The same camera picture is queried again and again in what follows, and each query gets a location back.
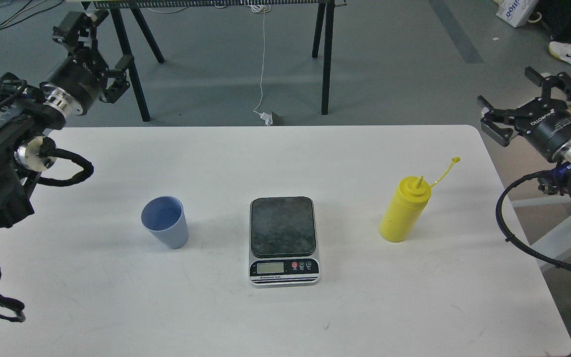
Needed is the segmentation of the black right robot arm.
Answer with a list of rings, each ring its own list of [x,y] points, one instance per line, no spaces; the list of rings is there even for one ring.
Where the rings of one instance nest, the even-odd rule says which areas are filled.
[[[531,67],[523,74],[525,80],[487,81],[476,91],[479,127],[506,189],[498,211],[508,198],[526,231],[538,234],[525,248],[501,213],[498,227],[536,258],[571,333],[571,77]]]

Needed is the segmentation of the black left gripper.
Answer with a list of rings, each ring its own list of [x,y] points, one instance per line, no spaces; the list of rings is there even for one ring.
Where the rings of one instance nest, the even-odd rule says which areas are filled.
[[[103,103],[116,103],[130,88],[127,70],[134,56],[122,55],[114,68],[108,69],[101,54],[96,53],[97,29],[108,15],[107,10],[70,11],[53,27],[53,41],[70,55],[41,82],[41,90],[46,105],[63,116],[85,115],[98,98]]]

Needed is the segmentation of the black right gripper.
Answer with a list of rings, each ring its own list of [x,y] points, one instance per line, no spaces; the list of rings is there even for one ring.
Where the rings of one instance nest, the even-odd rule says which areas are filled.
[[[496,109],[482,95],[477,103],[482,109],[480,128],[501,147],[507,147],[518,135],[523,136],[549,163],[571,163],[571,77],[566,72],[543,76],[532,67],[525,77],[541,88],[541,97],[520,109]],[[565,96],[552,99],[552,89]]]

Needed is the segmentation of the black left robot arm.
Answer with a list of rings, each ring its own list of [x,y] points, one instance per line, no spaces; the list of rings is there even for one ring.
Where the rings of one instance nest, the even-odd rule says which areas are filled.
[[[6,73],[0,77],[0,228],[34,213],[37,185],[66,187],[92,176],[90,161],[59,149],[46,130],[60,130],[69,116],[85,115],[97,102],[114,103],[130,87],[132,55],[110,68],[98,50],[97,28],[109,12],[67,14],[53,39],[68,54],[38,87]]]

